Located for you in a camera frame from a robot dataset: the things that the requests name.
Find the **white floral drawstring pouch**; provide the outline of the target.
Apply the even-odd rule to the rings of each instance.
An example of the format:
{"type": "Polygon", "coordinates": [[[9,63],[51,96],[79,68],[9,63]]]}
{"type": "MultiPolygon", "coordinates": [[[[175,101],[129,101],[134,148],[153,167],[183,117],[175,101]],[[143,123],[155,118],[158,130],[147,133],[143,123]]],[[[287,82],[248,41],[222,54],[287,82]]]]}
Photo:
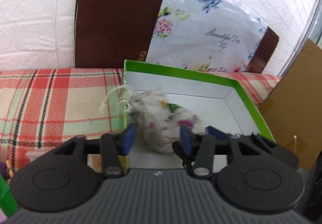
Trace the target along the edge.
{"type": "Polygon", "coordinates": [[[178,104],[170,103],[162,91],[139,92],[123,85],[112,89],[102,100],[100,112],[115,94],[121,94],[116,109],[122,110],[135,124],[141,142],[159,153],[172,153],[172,144],[179,140],[180,127],[187,126],[193,133],[204,131],[204,123],[194,112],[178,104]]]}

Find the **purple doll figure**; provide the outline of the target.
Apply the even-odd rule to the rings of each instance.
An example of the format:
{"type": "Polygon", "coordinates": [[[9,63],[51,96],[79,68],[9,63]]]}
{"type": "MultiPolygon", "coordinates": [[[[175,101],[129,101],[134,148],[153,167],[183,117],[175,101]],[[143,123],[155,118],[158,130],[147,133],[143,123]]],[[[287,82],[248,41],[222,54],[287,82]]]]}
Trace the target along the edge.
{"type": "Polygon", "coordinates": [[[14,170],[9,160],[0,162],[0,173],[5,180],[10,180],[14,175],[14,170]]]}

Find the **green triangular box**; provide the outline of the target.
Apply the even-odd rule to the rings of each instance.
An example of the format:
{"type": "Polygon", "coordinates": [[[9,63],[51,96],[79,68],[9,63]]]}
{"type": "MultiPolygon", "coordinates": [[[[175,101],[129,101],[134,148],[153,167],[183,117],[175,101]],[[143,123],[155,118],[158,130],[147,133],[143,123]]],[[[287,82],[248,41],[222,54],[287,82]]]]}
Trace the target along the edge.
{"type": "Polygon", "coordinates": [[[11,217],[19,209],[3,176],[0,176],[0,206],[7,217],[11,217]]]}

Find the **green cardboard box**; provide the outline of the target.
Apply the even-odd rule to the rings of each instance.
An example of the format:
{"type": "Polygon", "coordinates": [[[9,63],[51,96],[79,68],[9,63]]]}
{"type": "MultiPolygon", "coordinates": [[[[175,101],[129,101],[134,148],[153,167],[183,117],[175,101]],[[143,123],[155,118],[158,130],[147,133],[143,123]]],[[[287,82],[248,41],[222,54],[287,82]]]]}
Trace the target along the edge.
{"type": "MultiPolygon", "coordinates": [[[[233,79],[192,70],[126,60],[123,85],[139,92],[160,90],[170,103],[178,104],[198,115],[207,126],[225,133],[249,135],[252,132],[271,139],[264,119],[242,86],[233,79]]],[[[125,124],[133,121],[124,115],[125,124]]],[[[180,169],[181,159],[174,154],[159,153],[136,137],[128,155],[129,165],[138,169],[180,169]]]]}

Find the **brown cardboard box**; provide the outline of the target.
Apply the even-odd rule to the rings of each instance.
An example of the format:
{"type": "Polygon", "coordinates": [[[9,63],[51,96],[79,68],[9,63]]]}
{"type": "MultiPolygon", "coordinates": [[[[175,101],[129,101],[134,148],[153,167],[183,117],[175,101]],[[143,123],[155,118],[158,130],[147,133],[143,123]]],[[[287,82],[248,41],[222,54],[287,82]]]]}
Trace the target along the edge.
{"type": "Polygon", "coordinates": [[[310,39],[259,111],[275,141],[310,169],[321,152],[321,48],[310,39]]]}

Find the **floral plastic bedding bag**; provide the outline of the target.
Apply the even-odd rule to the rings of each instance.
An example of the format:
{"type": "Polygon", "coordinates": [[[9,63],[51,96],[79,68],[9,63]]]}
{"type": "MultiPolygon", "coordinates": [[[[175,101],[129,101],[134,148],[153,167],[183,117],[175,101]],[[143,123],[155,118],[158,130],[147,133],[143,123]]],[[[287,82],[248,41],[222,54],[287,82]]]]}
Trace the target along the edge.
{"type": "Polygon", "coordinates": [[[244,72],[266,30],[235,0],[162,0],[146,62],[244,72]]]}

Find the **brown headboard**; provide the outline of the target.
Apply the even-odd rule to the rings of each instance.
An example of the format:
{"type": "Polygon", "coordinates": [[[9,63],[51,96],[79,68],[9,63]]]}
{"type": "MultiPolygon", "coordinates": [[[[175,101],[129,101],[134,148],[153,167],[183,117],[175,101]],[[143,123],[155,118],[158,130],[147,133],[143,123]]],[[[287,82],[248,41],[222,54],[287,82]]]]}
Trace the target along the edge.
{"type": "MultiPolygon", "coordinates": [[[[146,62],[161,4],[162,0],[76,0],[75,66],[119,68],[125,60],[146,62]]],[[[244,72],[262,72],[276,49],[279,38],[266,27],[244,72]]]]}

